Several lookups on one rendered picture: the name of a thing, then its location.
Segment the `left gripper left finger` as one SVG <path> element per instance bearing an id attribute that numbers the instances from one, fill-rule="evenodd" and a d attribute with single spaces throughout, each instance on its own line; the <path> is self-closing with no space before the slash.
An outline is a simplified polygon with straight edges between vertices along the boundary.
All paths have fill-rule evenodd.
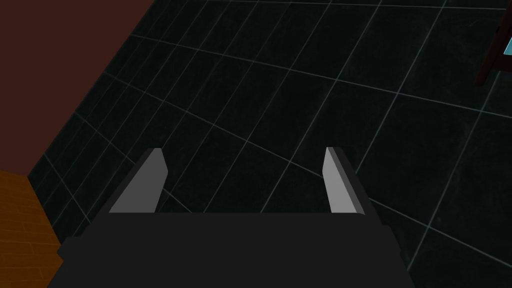
<path id="1" fill-rule="evenodd" d="M 168 168 L 161 148 L 149 148 L 99 211 L 153 213 L 161 197 Z"/>

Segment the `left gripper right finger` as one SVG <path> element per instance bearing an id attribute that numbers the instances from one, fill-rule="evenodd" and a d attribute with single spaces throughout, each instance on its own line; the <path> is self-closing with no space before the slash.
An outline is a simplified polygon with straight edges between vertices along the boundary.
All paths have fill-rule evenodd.
<path id="1" fill-rule="evenodd" d="M 367 195 L 340 147 L 329 146 L 325 149 L 322 177 L 333 213 L 371 214 Z"/>

